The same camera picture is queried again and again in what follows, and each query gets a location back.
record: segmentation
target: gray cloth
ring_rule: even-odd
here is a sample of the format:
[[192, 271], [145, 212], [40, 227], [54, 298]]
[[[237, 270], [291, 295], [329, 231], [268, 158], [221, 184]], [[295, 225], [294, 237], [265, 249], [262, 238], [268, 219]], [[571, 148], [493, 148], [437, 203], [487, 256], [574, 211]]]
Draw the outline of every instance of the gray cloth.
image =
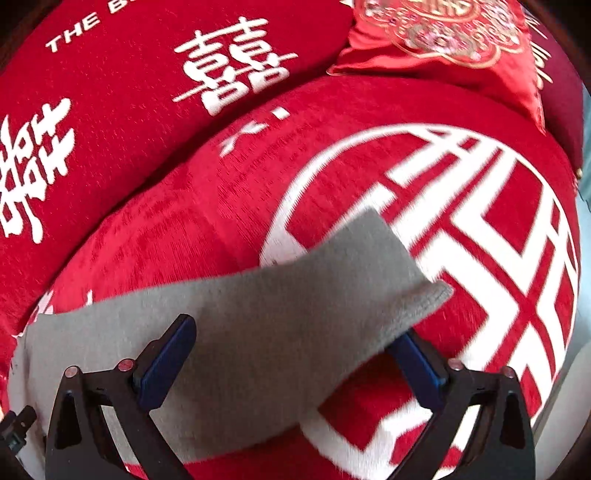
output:
[[[19, 344], [9, 393], [13, 405], [37, 410], [47, 432], [65, 368], [111, 369], [136, 357], [179, 313], [190, 314], [197, 343], [151, 416], [183, 462], [205, 459], [295, 426], [451, 294], [423, 276], [371, 211], [292, 264], [41, 315]], [[133, 462], [121, 430], [113, 430], [123, 460]]]

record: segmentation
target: red fabric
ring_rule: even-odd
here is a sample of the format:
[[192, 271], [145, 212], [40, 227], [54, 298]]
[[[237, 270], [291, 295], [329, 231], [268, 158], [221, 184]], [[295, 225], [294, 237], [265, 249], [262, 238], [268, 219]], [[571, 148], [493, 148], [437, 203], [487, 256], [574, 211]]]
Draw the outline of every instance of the red fabric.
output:
[[530, 34], [517, 0], [355, 0], [331, 74], [380, 72], [466, 87], [544, 132]]
[[538, 72], [546, 128], [569, 156], [573, 169], [583, 167], [583, 82], [550, 31], [525, 16]]
[[[205, 38], [201, 50], [182, 47], [196, 30], [207, 37], [239, 18], [252, 34], [235, 28]], [[350, 8], [335, 0], [62, 2], [0, 77], [0, 332], [21, 331], [68, 257], [157, 169], [170, 170], [253, 105], [323, 73], [351, 20]], [[246, 95], [218, 113], [214, 79], [220, 88], [240, 88], [224, 98]], [[2, 345], [0, 358], [13, 346]]]
[[[355, 146], [352, 139], [383, 126], [394, 130], [382, 138], [374, 130]], [[327, 154], [346, 138], [340, 154]], [[478, 154], [486, 145], [493, 147]], [[580, 253], [574, 195], [561, 148], [502, 105], [426, 80], [324, 77], [243, 116], [105, 219], [40, 310], [289, 261], [365, 202], [430, 278], [456, 290], [419, 333], [468, 367], [511, 364], [535, 415], [571, 335]], [[386, 478], [427, 417], [380, 355], [300, 426], [187, 468], [204, 480]]]

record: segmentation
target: fabric texture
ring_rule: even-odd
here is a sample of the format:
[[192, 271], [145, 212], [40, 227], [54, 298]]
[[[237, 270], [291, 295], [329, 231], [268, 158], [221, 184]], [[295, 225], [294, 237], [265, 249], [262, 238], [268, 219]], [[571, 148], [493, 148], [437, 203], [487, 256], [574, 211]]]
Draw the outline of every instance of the fabric texture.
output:
[[581, 79], [550, 31], [528, 12], [531, 48], [546, 128], [564, 149], [573, 170], [583, 167], [583, 91]]
[[[41, 316], [19, 345], [22, 360], [12, 362], [11, 376], [25, 376], [15, 384], [27, 388], [11, 388], [11, 405], [21, 408], [14, 401], [20, 396], [22, 406], [34, 406], [47, 434], [68, 366], [88, 372], [136, 358], [178, 312], [188, 313], [197, 323], [197, 342], [151, 417], [180, 458], [202, 460], [297, 425], [451, 295], [444, 282], [425, 278], [388, 225], [369, 211], [292, 264]], [[115, 440], [124, 462], [133, 463], [128, 444]]]
[[545, 131], [530, 33], [517, 0], [355, 0], [349, 47], [328, 72], [389, 73], [463, 86]]
[[[429, 280], [454, 288], [418, 333], [469, 368], [511, 365], [535, 417], [572, 332], [575, 191], [558, 143], [481, 95], [429, 80], [324, 77], [244, 115], [106, 218], [38, 312], [291, 262], [373, 208]], [[298, 427], [186, 467], [202, 480], [387, 478], [428, 418], [378, 355]]]
[[351, 20], [334, 0], [63, 1], [0, 77], [0, 330], [148, 178], [323, 73]]

